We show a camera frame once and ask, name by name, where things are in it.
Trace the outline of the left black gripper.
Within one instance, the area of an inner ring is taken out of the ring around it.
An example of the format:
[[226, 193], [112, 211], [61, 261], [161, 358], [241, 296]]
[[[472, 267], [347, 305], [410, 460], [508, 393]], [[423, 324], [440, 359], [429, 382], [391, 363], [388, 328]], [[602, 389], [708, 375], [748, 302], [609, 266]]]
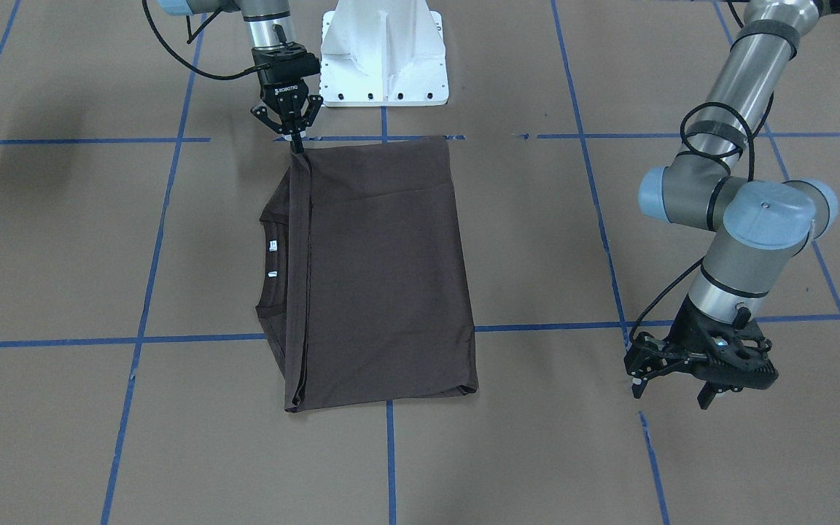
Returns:
[[697, 394], [697, 403], [700, 409], [707, 410], [714, 399], [724, 392], [770, 388], [779, 379], [779, 371], [768, 357], [770, 348], [770, 343], [713, 344], [700, 349], [686, 349], [689, 361], [653, 357], [629, 363], [632, 395], [638, 400], [650, 380], [688, 369], [690, 375], [704, 382]]

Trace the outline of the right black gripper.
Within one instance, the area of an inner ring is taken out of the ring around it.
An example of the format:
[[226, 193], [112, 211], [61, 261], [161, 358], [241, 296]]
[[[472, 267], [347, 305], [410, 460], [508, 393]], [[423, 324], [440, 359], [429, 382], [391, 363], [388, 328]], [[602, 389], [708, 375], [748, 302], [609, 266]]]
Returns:
[[[319, 94], [308, 96], [304, 79], [319, 73], [320, 60], [301, 44], [283, 44], [267, 49], [255, 47], [254, 65], [260, 67], [257, 76], [265, 106], [252, 107], [250, 114], [283, 139], [292, 139], [293, 153], [306, 153], [303, 134], [313, 125], [324, 99]], [[292, 126], [275, 120], [269, 109], [280, 117], [294, 117]]]

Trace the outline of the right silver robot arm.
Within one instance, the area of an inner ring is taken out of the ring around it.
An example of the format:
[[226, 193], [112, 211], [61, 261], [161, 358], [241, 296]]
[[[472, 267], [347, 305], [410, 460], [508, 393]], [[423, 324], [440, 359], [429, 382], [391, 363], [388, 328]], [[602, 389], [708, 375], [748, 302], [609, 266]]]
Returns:
[[304, 154], [303, 134], [316, 120], [323, 97], [310, 92], [307, 77], [321, 71], [320, 59], [297, 42], [287, 1], [160, 1], [164, 13], [190, 19], [207, 15], [196, 30], [187, 26], [187, 42], [193, 43], [210, 22], [222, 13], [240, 13], [247, 25], [254, 64], [236, 74], [211, 74], [194, 66], [168, 44], [154, 22], [149, 3], [142, 2], [144, 17], [167, 53], [191, 72], [206, 79], [231, 81], [256, 74], [260, 84], [259, 106], [251, 113], [263, 124], [291, 142], [295, 154]]

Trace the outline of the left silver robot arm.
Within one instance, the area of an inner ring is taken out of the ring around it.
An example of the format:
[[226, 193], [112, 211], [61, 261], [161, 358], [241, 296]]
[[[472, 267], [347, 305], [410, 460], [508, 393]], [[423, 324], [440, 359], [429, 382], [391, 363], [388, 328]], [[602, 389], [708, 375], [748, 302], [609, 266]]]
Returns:
[[816, 179], [756, 179], [754, 142], [803, 37], [830, 15], [840, 1], [744, 3], [709, 96], [680, 122], [679, 152], [641, 180], [644, 215], [714, 238], [684, 272], [693, 282], [668, 335], [641, 331], [639, 320], [630, 329], [623, 363], [634, 398], [653, 379], [687, 373], [703, 383], [697, 402], [707, 409], [723, 393], [763, 391], [779, 378], [756, 314], [789, 260], [831, 229], [839, 203]]

